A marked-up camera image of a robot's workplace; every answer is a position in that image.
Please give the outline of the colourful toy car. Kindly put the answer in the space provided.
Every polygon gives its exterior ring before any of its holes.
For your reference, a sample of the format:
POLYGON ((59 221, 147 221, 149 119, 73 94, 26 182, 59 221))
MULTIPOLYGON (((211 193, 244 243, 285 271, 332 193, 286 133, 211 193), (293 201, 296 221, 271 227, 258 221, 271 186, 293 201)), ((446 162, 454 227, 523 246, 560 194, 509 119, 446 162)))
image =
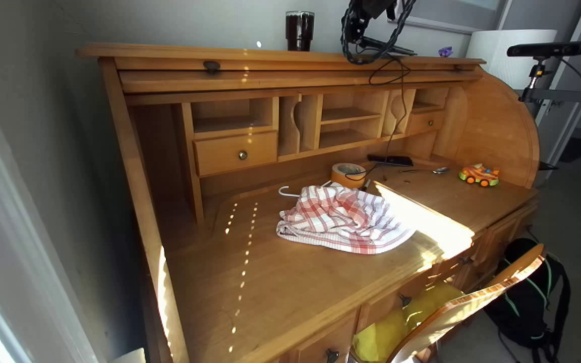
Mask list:
POLYGON ((501 172, 485 164, 466 165, 458 178, 470 186, 494 188, 501 182, 501 172))

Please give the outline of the black remote control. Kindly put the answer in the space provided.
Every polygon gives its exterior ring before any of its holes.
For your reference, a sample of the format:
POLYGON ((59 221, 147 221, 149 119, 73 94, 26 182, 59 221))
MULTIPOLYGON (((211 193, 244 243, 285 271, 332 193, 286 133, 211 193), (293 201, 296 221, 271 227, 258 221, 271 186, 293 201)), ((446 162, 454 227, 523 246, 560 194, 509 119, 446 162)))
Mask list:
POLYGON ((367 155, 367 162, 390 164, 390 165, 413 165, 407 155, 367 155))

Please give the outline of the black green backpack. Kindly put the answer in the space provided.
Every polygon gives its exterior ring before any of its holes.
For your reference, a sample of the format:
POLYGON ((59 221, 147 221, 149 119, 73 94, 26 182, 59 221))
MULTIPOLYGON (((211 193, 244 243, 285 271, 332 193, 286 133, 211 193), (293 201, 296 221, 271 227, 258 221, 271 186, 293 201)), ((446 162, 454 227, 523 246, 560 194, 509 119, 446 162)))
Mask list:
POLYGON ((560 363, 560 350, 566 322, 572 303, 572 283, 566 267, 551 255, 545 263, 523 283, 509 288, 502 297, 491 303, 485 313, 497 326, 502 338, 527 347, 532 363, 560 363), (554 324, 545 322, 551 310, 551 292, 558 283, 563 283, 554 313, 554 324))

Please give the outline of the small desk drawer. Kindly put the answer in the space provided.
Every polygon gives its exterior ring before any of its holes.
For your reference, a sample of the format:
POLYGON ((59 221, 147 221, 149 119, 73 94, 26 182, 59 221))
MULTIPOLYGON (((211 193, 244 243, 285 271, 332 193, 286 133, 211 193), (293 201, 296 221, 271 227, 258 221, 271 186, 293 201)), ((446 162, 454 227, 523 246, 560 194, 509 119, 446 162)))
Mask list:
POLYGON ((198 173, 218 175, 276 160, 274 133, 231 136, 196 141, 198 173))
POLYGON ((426 131, 437 131, 444 123, 442 111, 427 111, 427 114, 411 114, 407 121, 407 136, 419 136, 426 131))

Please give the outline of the yellow chair cushion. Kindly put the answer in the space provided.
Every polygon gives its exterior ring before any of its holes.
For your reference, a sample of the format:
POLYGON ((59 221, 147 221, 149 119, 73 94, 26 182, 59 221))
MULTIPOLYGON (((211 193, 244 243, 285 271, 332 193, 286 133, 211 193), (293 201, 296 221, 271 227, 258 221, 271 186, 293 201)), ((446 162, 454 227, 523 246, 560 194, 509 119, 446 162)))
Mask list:
POLYGON ((424 319, 457 297, 462 297, 462 291, 452 284, 434 284, 413 295, 406 308, 393 310, 353 338, 353 358, 362 363, 390 363, 392 352, 424 319))

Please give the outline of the black travel mug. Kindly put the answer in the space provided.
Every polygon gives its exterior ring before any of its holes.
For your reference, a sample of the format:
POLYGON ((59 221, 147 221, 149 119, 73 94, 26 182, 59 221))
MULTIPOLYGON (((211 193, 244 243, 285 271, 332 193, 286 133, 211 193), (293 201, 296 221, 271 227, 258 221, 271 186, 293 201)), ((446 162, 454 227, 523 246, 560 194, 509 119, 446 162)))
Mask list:
POLYGON ((290 51, 308 51, 314 31, 314 15, 308 10, 289 10, 286 13, 286 47, 290 51))

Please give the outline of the wooden chair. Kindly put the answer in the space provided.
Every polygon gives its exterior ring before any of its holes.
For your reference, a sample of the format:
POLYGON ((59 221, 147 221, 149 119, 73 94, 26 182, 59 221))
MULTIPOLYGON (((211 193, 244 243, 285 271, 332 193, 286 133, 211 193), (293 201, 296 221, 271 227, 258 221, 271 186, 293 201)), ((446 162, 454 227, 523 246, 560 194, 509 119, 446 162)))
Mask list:
POLYGON ((542 263, 545 246, 537 245, 498 273, 485 288, 446 300, 398 343, 390 356, 390 363, 410 363, 415 353, 435 345, 452 329, 502 297, 510 286, 527 280, 542 263))

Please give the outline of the roll of masking tape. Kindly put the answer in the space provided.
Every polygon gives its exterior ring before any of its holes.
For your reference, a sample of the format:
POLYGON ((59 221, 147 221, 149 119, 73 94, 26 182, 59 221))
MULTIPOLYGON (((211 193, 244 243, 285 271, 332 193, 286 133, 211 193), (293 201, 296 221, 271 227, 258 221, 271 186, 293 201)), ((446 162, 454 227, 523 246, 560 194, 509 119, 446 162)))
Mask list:
POLYGON ((332 168, 332 179, 345 188, 360 191, 365 183, 365 168, 357 164, 335 164, 332 168))

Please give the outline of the right small desk drawer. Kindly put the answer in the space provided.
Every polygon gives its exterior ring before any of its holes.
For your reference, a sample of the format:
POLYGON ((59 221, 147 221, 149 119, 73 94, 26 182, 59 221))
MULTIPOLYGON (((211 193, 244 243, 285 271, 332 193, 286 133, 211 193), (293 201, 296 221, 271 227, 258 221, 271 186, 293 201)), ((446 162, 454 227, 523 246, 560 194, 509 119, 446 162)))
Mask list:
POLYGON ((442 111, 427 111, 427 114, 411 114, 407 121, 407 136, 419 136, 426 131, 437 131, 444 123, 442 111))

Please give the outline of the red white checkered cloth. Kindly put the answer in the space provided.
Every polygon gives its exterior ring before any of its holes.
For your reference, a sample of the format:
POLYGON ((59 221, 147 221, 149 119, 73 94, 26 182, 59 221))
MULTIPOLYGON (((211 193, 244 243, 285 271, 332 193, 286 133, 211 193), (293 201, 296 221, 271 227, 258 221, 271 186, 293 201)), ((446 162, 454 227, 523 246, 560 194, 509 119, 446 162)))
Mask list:
POLYGON ((390 253, 413 235, 385 198, 341 183, 303 188, 276 222, 278 239, 365 257, 390 253))

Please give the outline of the purple sticker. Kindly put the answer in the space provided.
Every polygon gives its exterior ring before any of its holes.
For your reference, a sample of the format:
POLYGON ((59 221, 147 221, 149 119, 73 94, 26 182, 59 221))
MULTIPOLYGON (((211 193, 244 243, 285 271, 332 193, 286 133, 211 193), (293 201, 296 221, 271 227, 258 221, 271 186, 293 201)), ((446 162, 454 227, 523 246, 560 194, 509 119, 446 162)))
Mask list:
POLYGON ((454 49, 452 49, 452 47, 444 47, 444 49, 437 51, 437 55, 440 55, 442 59, 451 59, 451 57, 454 55, 454 49))

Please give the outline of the white plastic clothes hanger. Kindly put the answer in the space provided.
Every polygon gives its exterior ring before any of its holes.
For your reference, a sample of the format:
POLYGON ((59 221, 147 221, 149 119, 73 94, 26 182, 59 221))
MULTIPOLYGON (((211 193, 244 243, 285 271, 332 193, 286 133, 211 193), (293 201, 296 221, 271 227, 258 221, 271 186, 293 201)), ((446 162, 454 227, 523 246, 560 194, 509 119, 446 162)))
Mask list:
POLYGON ((300 193, 290 193, 289 191, 290 186, 280 186, 278 191, 276 191, 276 194, 280 196, 280 198, 295 198, 295 201, 298 201, 300 198, 300 193))

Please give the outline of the wooden roll-top desk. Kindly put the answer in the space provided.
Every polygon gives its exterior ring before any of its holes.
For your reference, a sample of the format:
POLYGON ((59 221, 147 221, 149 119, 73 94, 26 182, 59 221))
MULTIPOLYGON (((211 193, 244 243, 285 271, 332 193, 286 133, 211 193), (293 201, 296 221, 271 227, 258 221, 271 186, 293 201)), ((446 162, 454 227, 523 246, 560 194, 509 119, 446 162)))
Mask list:
POLYGON ((473 59, 385 59, 154 45, 95 45, 169 363, 345 363, 357 331, 419 291, 492 280, 534 213, 538 138, 517 94, 473 59), (442 111, 407 136, 411 114, 442 111), (196 141, 274 133, 276 160, 198 173, 196 141), (407 155, 413 165, 367 162, 407 155), (276 236, 278 213, 365 168, 360 188, 417 225, 360 257, 276 236), (458 178, 501 172, 494 188, 458 178), (444 175, 406 173, 449 168, 444 175))

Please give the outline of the left small desk drawer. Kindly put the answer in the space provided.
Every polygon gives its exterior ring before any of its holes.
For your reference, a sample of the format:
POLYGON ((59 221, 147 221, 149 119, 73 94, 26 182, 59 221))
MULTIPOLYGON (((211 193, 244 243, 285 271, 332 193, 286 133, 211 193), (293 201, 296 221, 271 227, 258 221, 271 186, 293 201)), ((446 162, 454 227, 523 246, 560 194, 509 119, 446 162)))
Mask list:
POLYGON ((198 173, 218 175, 276 160, 274 133, 231 136, 196 141, 198 173))

